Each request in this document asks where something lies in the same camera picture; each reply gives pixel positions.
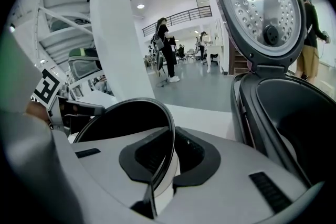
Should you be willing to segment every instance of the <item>balcony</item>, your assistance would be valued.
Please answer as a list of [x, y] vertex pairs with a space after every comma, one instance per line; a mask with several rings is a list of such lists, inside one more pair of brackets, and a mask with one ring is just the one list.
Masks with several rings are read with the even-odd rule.
[[[212, 17], [212, 12], [210, 6], [204, 6], [200, 8], [193, 8], [186, 10], [184, 12], [180, 12], [169, 17], [167, 19], [167, 26], [177, 25], [183, 22], [187, 22], [189, 20], [195, 20], [205, 17]], [[143, 28], [143, 36], [153, 35], [155, 33], [156, 23], [148, 25]]]

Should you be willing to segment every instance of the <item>ceiling light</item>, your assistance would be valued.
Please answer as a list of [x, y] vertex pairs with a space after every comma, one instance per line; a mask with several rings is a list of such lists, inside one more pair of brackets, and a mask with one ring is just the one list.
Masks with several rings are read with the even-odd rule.
[[9, 27], [9, 31], [13, 33], [15, 31], [15, 25], [11, 24]]

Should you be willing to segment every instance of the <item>black shirt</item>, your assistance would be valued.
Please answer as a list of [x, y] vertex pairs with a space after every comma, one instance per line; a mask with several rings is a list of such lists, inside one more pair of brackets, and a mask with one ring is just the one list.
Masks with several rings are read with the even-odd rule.
[[309, 30], [310, 26], [312, 25], [312, 28], [310, 32], [307, 34], [306, 39], [304, 40], [305, 45], [312, 46], [317, 48], [317, 40], [316, 36], [323, 40], [327, 40], [327, 36], [322, 34], [322, 32], [319, 29], [319, 21], [317, 18], [316, 9], [313, 5], [309, 3], [304, 4], [305, 10], [306, 10], [306, 28], [307, 31]]
[[160, 25], [159, 26], [159, 30], [157, 31], [157, 34], [159, 35], [159, 37], [161, 38], [161, 40], [163, 41], [165, 46], [170, 46], [169, 45], [169, 40], [164, 36], [164, 33], [168, 32], [168, 28], [166, 27], [166, 25]]
[[183, 49], [183, 47], [180, 47], [178, 49], [178, 52], [179, 52], [180, 56], [183, 56], [184, 55], [184, 49]]

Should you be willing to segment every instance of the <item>black rubber gasket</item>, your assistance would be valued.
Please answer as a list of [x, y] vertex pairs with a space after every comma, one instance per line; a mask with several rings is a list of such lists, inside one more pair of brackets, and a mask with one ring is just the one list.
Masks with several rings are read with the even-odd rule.
[[131, 180], [157, 188], [170, 165], [170, 154], [174, 150], [171, 136], [169, 128], [164, 127], [122, 149], [119, 164]]
[[181, 174], [173, 180], [174, 191], [178, 187], [205, 183], [221, 164], [221, 155], [214, 145], [181, 127], [175, 128], [175, 151], [179, 158]]

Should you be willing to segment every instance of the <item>person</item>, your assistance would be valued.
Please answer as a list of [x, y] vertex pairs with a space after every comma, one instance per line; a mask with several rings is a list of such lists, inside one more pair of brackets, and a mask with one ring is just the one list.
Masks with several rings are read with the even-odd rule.
[[178, 52], [178, 55], [179, 55], [180, 58], [185, 56], [184, 55], [184, 47], [182, 47], [181, 44], [179, 45], [179, 49], [177, 50], [177, 52]]
[[152, 53], [153, 53], [153, 49], [152, 49], [151, 45], [148, 46], [148, 53], [149, 53], [149, 55], [152, 55]]
[[173, 51], [169, 44], [169, 39], [173, 38], [173, 36], [168, 34], [169, 30], [166, 26], [166, 23], [166, 18], [159, 19], [156, 24], [156, 32], [164, 44], [164, 47], [161, 49], [161, 51], [163, 56], [166, 58], [168, 74], [170, 77], [169, 82], [178, 82], [180, 79], [178, 76], [175, 76]]
[[301, 54], [297, 60], [297, 70], [295, 76], [301, 78], [302, 74], [308, 77], [307, 80], [310, 83], [314, 83], [319, 68], [319, 52], [317, 48], [317, 38], [327, 41], [329, 43], [329, 37], [324, 35], [319, 29], [319, 21], [317, 18], [316, 9], [311, 0], [303, 0], [304, 8], [306, 10], [306, 28], [307, 37], [304, 40], [304, 46]]
[[203, 38], [204, 35], [207, 35], [207, 33], [205, 31], [203, 31], [201, 33], [201, 36], [199, 37], [199, 40], [200, 40], [200, 43], [201, 43], [201, 44], [199, 44], [200, 51], [201, 51], [201, 63], [206, 62], [205, 57], [204, 57], [204, 46], [206, 46], [207, 42]]
[[50, 124], [50, 118], [47, 109], [39, 102], [30, 101], [26, 108], [26, 113], [43, 120], [47, 125]]

